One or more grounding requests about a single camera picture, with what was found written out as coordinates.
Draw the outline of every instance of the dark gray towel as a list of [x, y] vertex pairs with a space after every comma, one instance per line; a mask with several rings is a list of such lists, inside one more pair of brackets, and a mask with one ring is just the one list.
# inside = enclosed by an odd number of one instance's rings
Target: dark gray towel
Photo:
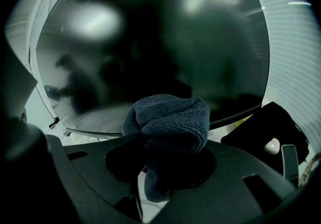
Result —
[[137, 101], [123, 124], [124, 136], [141, 132], [151, 137], [145, 149], [191, 155], [207, 141], [210, 110], [200, 98], [158, 94]]
[[200, 185], [213, 173], [214, 157], [202, 151], [209, 116], [202, 99], [167, 94], [146, 97], [131, 107], [123, 135], [142, 133], [150, 137], [144, 146], [148, 200], [167, 201], [174, 190]]

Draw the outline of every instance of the microfiber cloth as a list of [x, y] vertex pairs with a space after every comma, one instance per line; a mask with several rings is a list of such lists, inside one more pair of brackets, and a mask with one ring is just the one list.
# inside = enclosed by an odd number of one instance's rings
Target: microfiber cloth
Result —
[[[153, 202], [169, 200], [174, 190], [196, 187], [215, 168], [214, 156], [204, 149], [209, 116], [200, 98], [159, 94], [141, 99], [129, 110], [122, 132], [142, 136], [108, 152], [106, 166], [128, 182], [143, 169], [145, 194]], [[130, 160], [123, 161], [124, 156]]]

